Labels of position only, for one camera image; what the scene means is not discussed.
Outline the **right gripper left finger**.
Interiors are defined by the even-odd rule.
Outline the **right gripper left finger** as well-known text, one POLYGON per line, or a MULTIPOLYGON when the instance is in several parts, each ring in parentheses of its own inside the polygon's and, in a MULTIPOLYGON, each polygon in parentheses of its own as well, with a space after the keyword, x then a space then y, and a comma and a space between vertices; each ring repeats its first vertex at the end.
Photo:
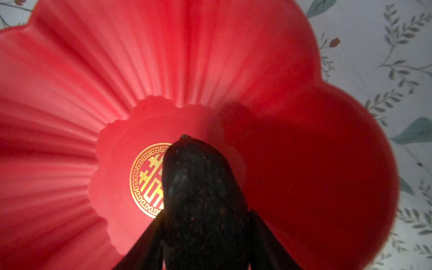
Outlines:
POLYGON ((165 211, 148 225, 131 250, 114 270, 162 270, 165 211))

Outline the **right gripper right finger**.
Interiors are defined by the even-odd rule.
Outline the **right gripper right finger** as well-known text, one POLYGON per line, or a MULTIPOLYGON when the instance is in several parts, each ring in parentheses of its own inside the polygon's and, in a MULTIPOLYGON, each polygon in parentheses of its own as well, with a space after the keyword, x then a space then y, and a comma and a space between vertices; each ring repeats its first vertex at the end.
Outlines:
POLYGON ((255 210, 249 211, 249 263, 252 270, 301 270, 255 210))

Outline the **dark fake avocado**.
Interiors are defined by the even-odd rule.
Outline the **dark fake avocado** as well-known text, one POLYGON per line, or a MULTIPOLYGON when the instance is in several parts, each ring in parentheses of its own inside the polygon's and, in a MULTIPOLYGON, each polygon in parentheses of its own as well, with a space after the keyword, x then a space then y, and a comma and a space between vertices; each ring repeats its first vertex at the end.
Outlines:
POLYGON ((169 270, 246 270, 248 206, 227 158, 182 135, 163 160, 163 257, 169 270))

